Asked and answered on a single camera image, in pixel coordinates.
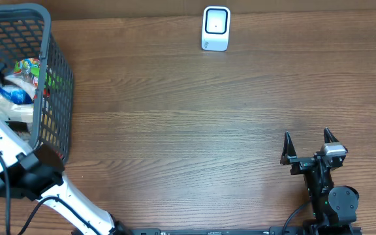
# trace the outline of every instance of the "wood grain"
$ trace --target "wood grain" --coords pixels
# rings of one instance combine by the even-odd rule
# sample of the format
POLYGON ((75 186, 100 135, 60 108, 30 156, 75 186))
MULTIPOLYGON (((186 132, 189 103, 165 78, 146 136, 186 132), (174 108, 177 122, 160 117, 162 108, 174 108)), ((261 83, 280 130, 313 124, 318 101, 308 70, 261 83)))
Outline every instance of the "wood grain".
MULTIPOLYGON (((333 179, 376 234, 376 11, 233 15, 225 53, 200 49, 201 20, 54 22, 76 78, 71 180, 129 227, 282 225, 307 200, 283 133, 309 156, 330 127, 349 149, 333 179)), ((13 231, 34 205, 12 203, 13 231)), ((70 230, 42 208, 27 233, 70 230)))

